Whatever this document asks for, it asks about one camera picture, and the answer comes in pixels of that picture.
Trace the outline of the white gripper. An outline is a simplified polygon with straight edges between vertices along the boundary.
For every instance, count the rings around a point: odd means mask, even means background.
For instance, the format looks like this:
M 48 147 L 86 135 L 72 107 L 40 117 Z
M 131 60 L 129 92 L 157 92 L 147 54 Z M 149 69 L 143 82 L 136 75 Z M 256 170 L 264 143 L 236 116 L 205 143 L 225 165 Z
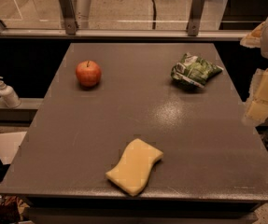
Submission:
M 268 17 L 249 34 L 243 37 L 240 45 L 246 48 L 261 47 L 261 55 L 268 59 Z M 249 97 L 245 102 L 243 122 L 247 126 L 258 126 L 268 118 L 268 68 L 257 69 L 250 87 Z

